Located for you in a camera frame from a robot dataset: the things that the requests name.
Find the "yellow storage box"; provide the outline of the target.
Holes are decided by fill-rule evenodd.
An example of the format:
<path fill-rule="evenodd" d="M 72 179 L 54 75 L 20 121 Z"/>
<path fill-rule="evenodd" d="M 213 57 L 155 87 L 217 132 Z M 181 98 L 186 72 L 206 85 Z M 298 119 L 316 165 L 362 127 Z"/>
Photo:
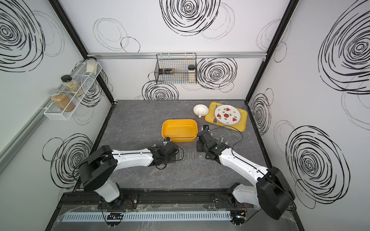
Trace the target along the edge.
<path fill-rule="evenodd" d="M 197 134 L 198 125 L 192 119 L 169 119 L 162 124 L 162 137 L 173 142 L 193 142 Z"/>

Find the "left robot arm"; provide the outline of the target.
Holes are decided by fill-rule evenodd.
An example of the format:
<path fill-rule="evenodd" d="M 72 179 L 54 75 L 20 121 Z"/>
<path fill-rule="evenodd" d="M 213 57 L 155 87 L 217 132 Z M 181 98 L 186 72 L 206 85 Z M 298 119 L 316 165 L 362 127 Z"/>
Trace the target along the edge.
<path fill-rule="evenodd" d="M 119 186 L 111 179 L 113 172 L 130 167 L 166 168 L 176 162 L 180 148 L 172 141 L 164 145 L 151 146 L 142 150 L 113 150 L 108 145 L 101 146 L 84 159 L 77 167 L 86 192 L 98 193 L 107 203 L 119 207 L 124 202 Z"/>

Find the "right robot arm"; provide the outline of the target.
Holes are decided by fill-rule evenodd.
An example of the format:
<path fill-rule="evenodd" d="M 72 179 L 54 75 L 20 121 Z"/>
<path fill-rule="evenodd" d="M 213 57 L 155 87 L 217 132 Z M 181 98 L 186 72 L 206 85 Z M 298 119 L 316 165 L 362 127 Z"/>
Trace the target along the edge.
<path fill-rule="evenodd" d="M 203 125 L 197 138 L 197 145 L 207 159 L 234 170 L 252 184 L 236 184 L 230 188 L 230 194 L 237 202 L 259 206 L 275 220 L 280 219 L 294 205 L 293 190 L 279 168 L 267 168 L 239 155 L 230 145 L 218 142 L 211 135 L 209 125 Z"/>

